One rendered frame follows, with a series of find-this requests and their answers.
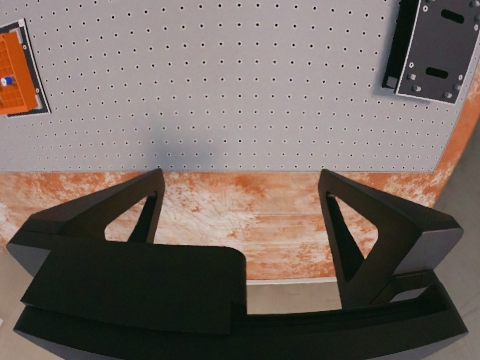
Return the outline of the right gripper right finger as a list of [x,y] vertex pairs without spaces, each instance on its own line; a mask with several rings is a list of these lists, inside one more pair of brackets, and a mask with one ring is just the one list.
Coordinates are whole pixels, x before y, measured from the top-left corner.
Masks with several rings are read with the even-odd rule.
[[[451,215],[326,168],[317,190],[342,309],[366,306],[393,277],[434,271],[464,234]],[[377,228],[378,238],[366,258],[336,197]]]

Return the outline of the orange grid tube rack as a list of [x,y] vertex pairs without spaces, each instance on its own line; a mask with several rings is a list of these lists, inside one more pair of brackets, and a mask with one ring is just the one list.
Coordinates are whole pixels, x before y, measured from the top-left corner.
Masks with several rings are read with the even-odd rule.
[[[9,58],[7,58],[8,56]],[[25,112],[37,107],[36,92],[16,32],[0,35],[0,83],[3,77],[10,75],[15,76],[16,82],[7,86],[0,85],[2,100],[0,102],[0,115]]]

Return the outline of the black rectangular plate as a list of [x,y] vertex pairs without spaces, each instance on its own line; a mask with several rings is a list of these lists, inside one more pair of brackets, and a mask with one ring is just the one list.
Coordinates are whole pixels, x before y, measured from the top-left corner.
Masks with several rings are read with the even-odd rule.
[[401,0],[382,87],[456,105],[479,35],[480,0]]

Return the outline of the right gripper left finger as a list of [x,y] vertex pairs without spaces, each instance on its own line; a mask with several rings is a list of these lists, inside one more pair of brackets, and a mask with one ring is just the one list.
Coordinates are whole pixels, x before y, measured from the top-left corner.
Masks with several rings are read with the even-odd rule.
[[33,213],[20,228],[106,240],[106,227],[147,196],[126,242],[154,243],[165,189],[162,169],[156,168],[117,185]]

